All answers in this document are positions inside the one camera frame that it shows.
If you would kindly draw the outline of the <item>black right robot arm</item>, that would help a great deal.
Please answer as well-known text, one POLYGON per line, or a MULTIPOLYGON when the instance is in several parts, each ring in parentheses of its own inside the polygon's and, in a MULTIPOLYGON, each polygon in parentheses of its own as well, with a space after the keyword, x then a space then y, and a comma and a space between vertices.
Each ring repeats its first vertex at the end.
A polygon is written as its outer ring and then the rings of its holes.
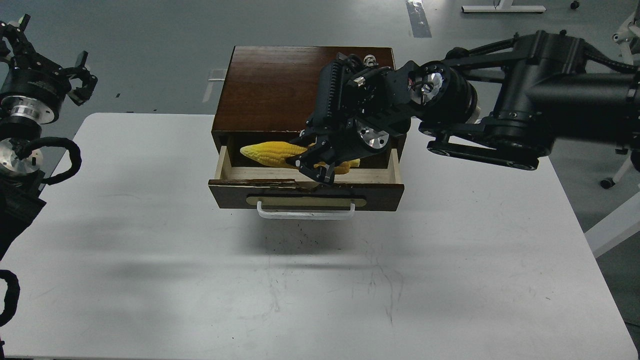
POLYGON ((384 152, 412 119, 444 157, 535 170, 557 139, 639 150, 639 68, 585 39, 538 30, 393 69, 338 54, 320 73, 314 111, 286 159, 331 185, 343 162, 384 152))

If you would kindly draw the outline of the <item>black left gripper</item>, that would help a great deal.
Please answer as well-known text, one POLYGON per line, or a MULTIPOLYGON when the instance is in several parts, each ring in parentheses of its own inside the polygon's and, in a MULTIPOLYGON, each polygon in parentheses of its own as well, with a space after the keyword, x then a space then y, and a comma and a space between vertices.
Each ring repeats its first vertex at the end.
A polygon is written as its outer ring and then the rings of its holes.
POLYGON ((1 61, 10 69, 1 87, 1 109, 10 116, 17 116, 15 107, 32 109, 27 117, 39 125, 48 125, 59 119, 66 95, 78 107, 93 96, 98 78, 87 68, 89 53, 78 54, 75 66, 62 69, 62 77, 37 71, 51 65, 51 60, 38 53, 25 35, 30 22, 30 14, 24 14, 18 21, 0 22, 1 61), (80 80, 80 87, 68 91, 68 81, 80 80))

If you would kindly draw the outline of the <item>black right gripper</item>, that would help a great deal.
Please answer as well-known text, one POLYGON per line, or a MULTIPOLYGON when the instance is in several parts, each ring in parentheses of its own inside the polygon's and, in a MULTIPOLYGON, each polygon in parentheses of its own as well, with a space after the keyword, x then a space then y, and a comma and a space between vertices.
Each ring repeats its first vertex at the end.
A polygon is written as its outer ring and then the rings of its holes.
POLYGON ((418 115, 417 90, 418 65, 413 61, 393 69, 338 53, 320 71, 314 110, 306 121, 305 138, 314 143, 287 141, 294 153, 286 166, 333 186, 335 162, 382 153, 391 139, 409 132, 418 115))

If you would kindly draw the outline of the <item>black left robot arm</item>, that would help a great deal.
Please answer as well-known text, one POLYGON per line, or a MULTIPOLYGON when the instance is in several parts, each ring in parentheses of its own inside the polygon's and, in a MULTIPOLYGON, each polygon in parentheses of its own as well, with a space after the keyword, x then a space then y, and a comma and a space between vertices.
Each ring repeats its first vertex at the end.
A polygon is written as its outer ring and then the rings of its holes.
POLYGON ((30 18, 25 14, 0 26, 1 61, 7 64, 0 92, 1 257, 45 207, 41 186, 64 182, 82 166, 78 144, 68 137, 43 137, 42 126, 59 119, 66 98, 78 106, 89 101, 98 84, 87 68, 87 51, 78 55, 74 66, 66 68, 38 53, 25 34, 30 18), (46 147, 65 150, 70 168, 46 177, 41 151, 46 147))

